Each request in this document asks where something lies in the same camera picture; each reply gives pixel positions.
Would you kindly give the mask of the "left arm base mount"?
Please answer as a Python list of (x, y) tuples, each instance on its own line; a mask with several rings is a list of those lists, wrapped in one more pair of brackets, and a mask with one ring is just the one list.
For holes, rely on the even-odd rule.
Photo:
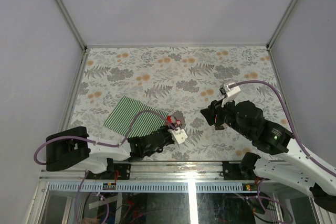
[(107, 165), (107, 170), (102, 173), (95, 174), (89, 172), (86, 179), (92, 180), (129, 180), (131, 174), (131, 164), (130, 163), (114, 163), (109, 162)]

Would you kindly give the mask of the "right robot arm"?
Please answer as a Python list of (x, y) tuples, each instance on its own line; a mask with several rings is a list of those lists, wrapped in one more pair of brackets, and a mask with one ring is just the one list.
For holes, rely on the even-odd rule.
[(262, 109), (250, 101), (235, 103), (214, 100), (201, 114), (210, 126), (223, 130), (227, 125), (249, 141), (259, 151), (283, 159), (296, 167), (273, 165), (255, 153), (247, 153), (240, 165), (245, 179), (254, 176), (274, 180), (298, 190), (321, 208), (335, 213), (335, 179), (314, 164), (293, 138), (293, 134), (278, 123), (266, 120)]

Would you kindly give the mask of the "red keyring fob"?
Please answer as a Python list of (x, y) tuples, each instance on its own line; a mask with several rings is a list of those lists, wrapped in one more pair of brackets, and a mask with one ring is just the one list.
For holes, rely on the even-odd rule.
[(181, 127), (182, 126), (182, 122), (181, 120), (179, 120), (177, 117), (173, 116), (173, 115), (168, 115), (166, 118), (172, 125), (174, 125), (175, 127)]

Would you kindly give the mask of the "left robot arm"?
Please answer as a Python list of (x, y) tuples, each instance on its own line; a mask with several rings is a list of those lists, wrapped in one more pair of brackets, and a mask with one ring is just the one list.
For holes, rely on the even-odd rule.
[(46, 138), (46, 170), (58, 172), (72, 167), (88, 170), (109, 179), (115, 166), (109, 161), (141, 161), (174, 144), (175, 131), (168, 126), (142, 137), (128, 138), (123, 144), (89, 136), (78, 126)]

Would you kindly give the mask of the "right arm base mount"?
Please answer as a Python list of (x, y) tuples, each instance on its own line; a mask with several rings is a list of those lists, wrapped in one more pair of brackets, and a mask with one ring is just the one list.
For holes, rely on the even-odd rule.
[(222, 171), (219, 173), (224, 180), (247, 180), (249, 177), (245, 175), (239, 168), (240, 162), (222, 161)]

